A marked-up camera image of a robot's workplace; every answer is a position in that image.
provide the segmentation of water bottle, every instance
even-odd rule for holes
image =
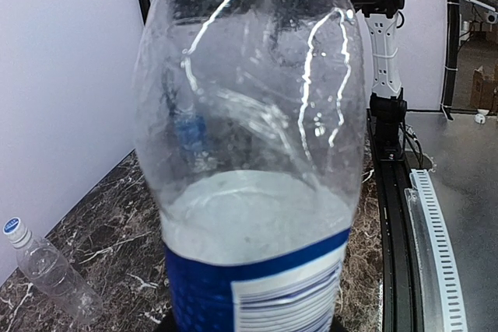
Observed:
[[[328,331],[366,123],[350,0],[153,0],[134,87],[179,330]]]
[[[19,269],[35,287],[82,324],[100,318],[102,299],[55,246],[34,235],[19,218],[9,220],[3,233],[16,249]]]

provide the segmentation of dark marble surface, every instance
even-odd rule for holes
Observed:
[[[378,327],[381,230],[370,153],[336,315],[351,332]],[[49,240],[103,298],[99,323],[80,326],[19,271],[0,288],[3,332],[152,332],[170,309],[160,222],[132,154],[52,230]]]

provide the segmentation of white perforated strip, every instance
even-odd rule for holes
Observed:
[[[464,300],[453,248],[430,175],[426,170],[414,169],[412,181],[419,192],[430,233],[443,309],[444,332],[467,332]]]

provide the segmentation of white label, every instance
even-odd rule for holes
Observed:
[[[233,281],[236,332],[329,332],[346,244],[303,266]]]

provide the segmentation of gray floor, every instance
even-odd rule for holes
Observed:
[[[493,75],[498,64],[498,44],[487,40],[470,40],[458,54],[458,73],[453,96],[453,108],[475,109],[470,106],[472,76],[481,65],[488,75]]]
[[[410,113],[423,150],[433,158],[431,174],[460,274],[469,331],[498,326],[498,124],[473,116]]]

